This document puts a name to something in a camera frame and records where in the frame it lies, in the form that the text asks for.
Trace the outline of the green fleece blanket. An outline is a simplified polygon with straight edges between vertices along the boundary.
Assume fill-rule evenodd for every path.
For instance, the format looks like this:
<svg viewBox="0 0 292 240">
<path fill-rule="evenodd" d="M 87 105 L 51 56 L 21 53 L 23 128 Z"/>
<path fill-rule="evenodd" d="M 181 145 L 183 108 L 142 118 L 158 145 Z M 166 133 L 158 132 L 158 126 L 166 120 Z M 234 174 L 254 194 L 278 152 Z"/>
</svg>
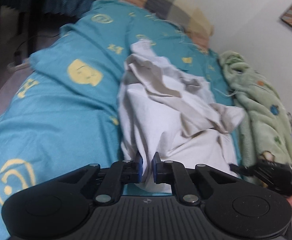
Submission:
<svg viewBox="0 0 292 240">
<path fill-rule="evenodd" d="M 292 128 L 275 88 L 236 52 L 220 54 L 219 64 L 235 106 L 244 111 L 237 129 L 242 165 L 261 159 L 292 165 Z"/>
</svg>

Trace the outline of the white garment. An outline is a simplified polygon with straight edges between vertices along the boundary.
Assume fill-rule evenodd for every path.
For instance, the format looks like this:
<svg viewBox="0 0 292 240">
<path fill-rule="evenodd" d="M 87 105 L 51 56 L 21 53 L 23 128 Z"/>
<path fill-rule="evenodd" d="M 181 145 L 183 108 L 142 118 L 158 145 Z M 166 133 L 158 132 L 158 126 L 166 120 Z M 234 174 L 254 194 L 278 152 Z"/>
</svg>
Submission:
<svg viewBox="0 0 292 240">
<path fill-rule="evenodd" d="M 118 116 L 125 159 L 143 160 L 139 188 L 171 193 L 155 183 L 152 160 L 177 161 L 186 168 L 205 164 L 230 173 L 236 164 L 232 132 L 244 117 L 242 108 L 215 101 L 209 82 L 185 73 L 142 39 L 130 47 L 118 93 Z"/>
</svg>

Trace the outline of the plaid beige grey pillow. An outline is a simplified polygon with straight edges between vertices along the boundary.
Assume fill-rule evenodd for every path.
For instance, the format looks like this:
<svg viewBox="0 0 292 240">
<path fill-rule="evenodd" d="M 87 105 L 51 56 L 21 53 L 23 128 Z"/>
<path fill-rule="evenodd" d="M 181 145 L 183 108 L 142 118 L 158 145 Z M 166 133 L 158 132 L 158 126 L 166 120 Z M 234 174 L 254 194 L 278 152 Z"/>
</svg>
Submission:
<svg viewBox="0 0 292 240">
<path fill-rule="evenodd" d="M 207 51 L 214 27 L 192 0 L 123 0 L 181 26 L 201 50 Z"/>
</svg>

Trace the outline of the teal patterned bed sheet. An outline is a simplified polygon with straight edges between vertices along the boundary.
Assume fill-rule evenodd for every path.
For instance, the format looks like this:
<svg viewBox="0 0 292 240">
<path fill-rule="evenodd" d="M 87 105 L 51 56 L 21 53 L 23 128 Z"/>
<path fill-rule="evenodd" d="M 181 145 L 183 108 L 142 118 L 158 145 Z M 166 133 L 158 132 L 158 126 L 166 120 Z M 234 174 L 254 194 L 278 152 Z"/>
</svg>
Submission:
<svg viewBox="0 0 292 240">
<path fill-rule="evenodd" d="M 120 0 L 99 0 L 49 48 L 32 54 L 32 74 L 0 116 L 1 207 L 12 194 L 89 163 L 121 160 L 117 93 L 130 46 L 147 38 L 157 55 L 204 77 L 218 103 L 231 106 L 213 51 L 203 53 L 171 22 Z"/>
</svg>

